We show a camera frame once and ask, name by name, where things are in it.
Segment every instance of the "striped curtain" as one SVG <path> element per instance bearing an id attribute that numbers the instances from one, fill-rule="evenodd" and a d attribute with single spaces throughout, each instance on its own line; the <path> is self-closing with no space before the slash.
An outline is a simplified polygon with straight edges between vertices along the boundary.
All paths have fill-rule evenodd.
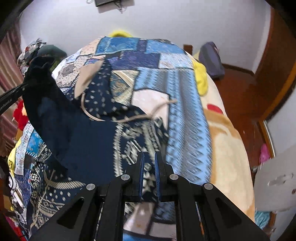
<path id="1" fill-rule="evenodd" d="M 23 76 L 17 66 L 20 53 L 20 26 L 17 20 L 0 43 L 0 95 L 23 82 Z M 3 146 L 1 143 L 5 141 L 8 152 L 15 146 L 12 139 L 17 132 L 17 123 L 12 122 L 12 114 L 16 105 L 13 104 L 1 116 L 3 137 L 0 137 L 0 148 Z"/>

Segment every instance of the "patchwork quilt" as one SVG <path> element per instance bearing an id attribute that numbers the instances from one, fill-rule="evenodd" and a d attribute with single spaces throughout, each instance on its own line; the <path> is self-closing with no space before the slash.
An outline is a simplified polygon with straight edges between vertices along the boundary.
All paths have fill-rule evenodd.
<path id="1" fill-rule="evenodd" d="M 187 53 L 163 39 L 101 37 L 64 59 L 54 70 L 53 77 L 71 99 L 80 68 L 102 59 L 108 59 L 112 67 L 110 87 L 116 102 L 129 105 L 137 96 L 138 107 L 147 113 L 145 108 L 149 103 L 143 96 L 141 100 L 141 91 L 148 91 L 149 98 L 177 100 L 167 108 L 164 117 L 161 116 L 168 132 L 168 143 L 162 150 L 165 161 L 172 165 L 175 173 L 190 182 L 210 181 L 209 127 L 196 88 L 192 60 Z M 30 123 L 17 148 L 15 170 L 25 201 L 25 225 L 30 234 L 85 185 L 65 176 L 65 168 L 53 160 L 51 151 Z M 139 219 L 143 209 L 149 210 L 149 215 Z M 173 210 L 172 203 L 127 203 L 124 239 L 135 239 L 135 233 L 145 239 L 174 239 Z"/>

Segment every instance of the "yellow cloth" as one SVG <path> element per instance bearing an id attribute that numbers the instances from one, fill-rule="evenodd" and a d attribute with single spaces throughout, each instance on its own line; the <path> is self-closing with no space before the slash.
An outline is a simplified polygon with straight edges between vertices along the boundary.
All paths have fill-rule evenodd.
<path id="1" fill-rule="evenodd" d="M 17 134 L 15 135 L 15 141 L 17 142 L 22 137 L 23 131 L 17 129 Z"/>
<path id="2" fill-rule="evenodd" d="M 200 55 L 200 51 L 198 51 L 198 52 L 193 56 L 193 58 L 195 58 L 195 59 L 197 59 L 197 60 L 199 61 L 199 59 L 198 59 L 199 55 Z"/>
<path id="3" fill-rule="evenodd" d="M 207 70 L 203 64 L 197 62 L 190 54 L 188 54 L 188 56 L 192 60 L 198 93 L 200 96 L 203 96 L 207 93 L 208 90 Z"/>
<path id="4" fill-rule="evenodd" d="M 122 30 L 117 30 L 117 31 L 113 31 L 112 33 L 109 34 L 109 37 L 124 37 L 124 38 L 132 38 L 132 36 L 125 32 L 125 31 L 122 31 Z"/>
<path id="5" fill-rule="evenodd" d="M 15 154 L 17 151 L 17 147 L 21 144 L 21 138 L 17 141 L 15 148 L 13 148 L 8 156 L 7 163 L 10 169 L 10 173 L 12 177 L 15 176 L 14 170 L 15 170 Z"/>

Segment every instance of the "yellow pillow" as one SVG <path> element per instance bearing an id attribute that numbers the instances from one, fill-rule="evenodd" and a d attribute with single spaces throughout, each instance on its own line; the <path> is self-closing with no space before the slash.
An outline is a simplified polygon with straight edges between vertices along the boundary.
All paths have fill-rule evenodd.
<path id="1" fill-rule="evenodd" d="M 122 30 L 113 31 L 112 33 L 109 34 L 109 37 L 112 37 L 112 38 L 115 38 L 115 37 L 132 38 L 132 36 L 129 33 L 122 31 Z"/>
<path id="2" fill-rule="evenodd" d="M 15 170 L 15 154 L 17 151 L 17 147 L 21 144 L 21 138 L 19 138 L 19 140 L 17 141 L 17 143 L 15 144 L 15 148 L 13 148 L 8 156 L 7 159 L 7 163 L 8 163 L 8 167 L 10 170 L 10 173 L 12 175 L 12 177 L 15 176 L 14 170 Z"/>
<path id="3" fill-rule="evenodd" d="M 190 54 L 188 56 L 192 60 L 194 74 L 195 74 L 195 81 L 198 93 L 200 96 L 203 96 L 207 93 L 208 84 L 207 84 L 207 70 L 205 66 L 195 60 Z"/>

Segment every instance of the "red cloth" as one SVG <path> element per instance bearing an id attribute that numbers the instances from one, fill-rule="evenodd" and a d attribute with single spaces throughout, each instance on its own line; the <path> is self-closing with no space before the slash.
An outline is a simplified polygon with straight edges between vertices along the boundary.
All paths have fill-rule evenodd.
<path id="1" fill-rule="evenodd" d="M 16 235 L 18 237 L 20 237 L 21 241 L 27 241 L 25 237 L 23 237 L 23 233 L 22 230 L 20 229 L 20 227 L 16 227 L 15 223 L 9 218 L 9 217 L 5 217 L 7 222 L 9 223 L 9 225 L 11 226 L 11 228 L 13 229 L 13 231 L 16 233 Z"/>
<path id="2" fill-rule="evenodd" d="M 23 131 L 26 124 L 29 121 L 29 118 L 26 115 L 22 114 L 22 109 L 24 107 L 24 101 L 22 100 L 20 103 L 18 103 L 17 108 L 13 112 L 13 117 L 18 123 L 18 128 Z"/>
<path id="3" fill-rule="evenodd" d="M 216 105 L 214 104 L 207 104 L 207 109 L 211 111 L 215 111 L 217 113 L 223 114 L 223 111 Z"/>

